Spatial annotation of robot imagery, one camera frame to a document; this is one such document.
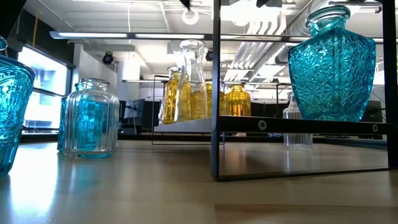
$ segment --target security camera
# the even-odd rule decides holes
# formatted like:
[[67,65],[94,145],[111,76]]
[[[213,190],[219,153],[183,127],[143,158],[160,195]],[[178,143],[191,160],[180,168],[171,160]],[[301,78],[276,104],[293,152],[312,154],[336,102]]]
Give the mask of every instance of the security camera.
[[111,65],[114,61],[113,52],[105,52],[105,56],[102,58],[102,62],[105,65]]
[[213,49],[209,49],[206,54],[206,61],[212,62],[213,61]]

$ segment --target blue glass jar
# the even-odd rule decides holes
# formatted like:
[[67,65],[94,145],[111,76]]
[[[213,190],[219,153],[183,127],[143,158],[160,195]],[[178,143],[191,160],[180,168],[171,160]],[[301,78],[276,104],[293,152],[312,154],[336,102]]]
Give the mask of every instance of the blue glass jar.
[[71,93],[65,114],[65,148],[68,157],[102,158],[116,152],[119,100],[107,93],[109,82],[84,78],[84,90]]
[[312,38],[289,50],[289,73],[304,119],[360,121],[376,66],[376,43],[345,29],[350,11],[332,6],[307,18]]
[[[0,50],[6,46],[0,37]],[[14,163],[34,78],[33,69],[0,55],[0,176]]]
[[[75,91],[80,91],[83,89],[82,83],[75,84]],[[65,113],[67,112],[67,97],[62,97],[61,99],[61,115],[60,115],[60,129],[58,132],[58,146],[57,149],[62,151],[65,144]]]

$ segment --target glassware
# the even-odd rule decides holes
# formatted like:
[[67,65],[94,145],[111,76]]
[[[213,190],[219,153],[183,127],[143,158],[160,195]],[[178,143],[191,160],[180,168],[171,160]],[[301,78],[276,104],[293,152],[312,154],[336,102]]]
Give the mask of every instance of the glassware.
[[[290,104],[284,109],[285,119],[303,119],[292,92],[288,93]],[[284,133],[284,144],[288,149],[309,150],[312,149],[312,134]]]
[[[82,83],[75,84],[75,91],[84,89]],[[58,146],[57,149],[62,151],[63,145],[65,144],[65,113],[67,112],[67,98],[62,97],[61,99],[61,115],[60,115],[60,129],[58,131]]]
[[[213,100],[211,99],[211,92],[213,91],[213,81],[212,80],[206,80],[206,89],[207,89],[207,112],[208,112],[208,118],[211,117],[211,104]],[[226,114],[226,97],[224,92],[220,91],[220,115],[225,115]]]
[[171,66],[167,70],[169,71],[170,81],[165,85],[164,99],[160,106],[162,114],[159,115],[159,124],[174,123],[175,102],[177,100],[178,83],[181,76],[181,69],[176,66]]
[[226,95],[226,114],[230,116],[250,116],[250,94],[242,84],[231,85],[231,91]]
[[184,63],[178,83],[174,121],[206,118],[207,91],[202,64],[205,43],[199,40],[183,40],[180,48]]
[[71,93],[65,115],[65,148],[68,157],[101,158],[116,152],[119,100],[107,93],[109,82],[81,80],[84,90]]
[[[6,47],[0,37],[0,50]],[[14,163],[34,78],[33,69],[0,55],[0,176],[7,175]]]
[[345,29],[350,11],[332,6],[307,18],[312,38],[289,50],[289,73],[304,119],[359,121],[368,104],[376,44]]

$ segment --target ceiling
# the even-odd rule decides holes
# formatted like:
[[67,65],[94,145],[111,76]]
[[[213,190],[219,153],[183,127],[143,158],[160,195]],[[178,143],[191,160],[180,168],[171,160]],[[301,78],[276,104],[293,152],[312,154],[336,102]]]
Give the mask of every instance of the ceiling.
[[[295,0],[296,6],[287,12],[286,21],[289,23],[308,2],[309,0]],[[128,32],[130,29],[131,32],[212,33],[212,1],[195,0],[192,4],[192,9],[199,15],[194,25],[188,25],[182,20],[184,8],[177,0],[137,0],[132,4],[104,3],[98,0],[28,0],[25,9],[31,14],[38,13],[41,20],[59,31]],[[191,17],[192,13],[189,12],[187,18]],[[248,27],[221,21],[223,34],[245,34]],[[380,37],[382,13],[375,14],[372,10],[355,13],[346,28],[362,35]],[[133,45],[145,61],[146,66],[142,67],[141,73],[145,78],[151,78],[154,74],[167,73],[167,67],[176,64],[176,57],[168,54],[168,43],[168,40],[90,40],[90,45],[87,44],[85,50],[100,60],[104,55],[101,49]],[[212,47],[212,42],[205,44],[207,48]],[[221,59],[232,61],[240,45],[240,42],[222,42]],[[377,48],[377,54],[382,57],[382,48]],[[127,59],[128,52],[115,51],[114,56],[123,61]],[[211,67],[211,63],[205,62],[205,70],[211,70]],[[284,73],[281,77],[285,77],[288,82],[289,71],[285,68],[281,72]]]

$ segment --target white ceiling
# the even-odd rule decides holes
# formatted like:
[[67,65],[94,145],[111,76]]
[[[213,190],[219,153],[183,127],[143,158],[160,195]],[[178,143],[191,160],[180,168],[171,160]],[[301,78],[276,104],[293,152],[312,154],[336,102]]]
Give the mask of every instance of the white ceiling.
[[[28,0],[25,9],[32,14],[39,12],[39,18],[59,31],[103,31],[127,32],[127,9],[130,6],[131,32],[182,32],[182,33],[212,33],[213,20],[211,19],[211,2],[209,0],[193,1],[193,9],[202,11],[199,20],[194,25],[182,21],[183,6],[178,0],[164,1],[165,15],[162,14],[161,5],[153,1],[147,4],[116,4],[74,0]],[[308,0],[296,0],[295,11],[298,12]],[[347,22],[346,28],[353,32],[379,37],[382,35],[382,14],[373,12],[356,13]],[[221,32],[224,34],[243,34],[248,27],[238,27],[230,21],[221,22]],[[145,75],[150,73],[167,73],[166,68],[175,65],[175,57],[167,55],[167,43],[159,40],[91,40],[91,45],[134,45],[146,61]],[[240,42],[222,42],[221,53],[225,60],[232,60],[237,52]],[[206,42],[206,47],[211,47],[211,42]],[[127,52],[115,52],[116,57],[123,60]],[[206,70],[211,70],[211,64],[205,64]]]

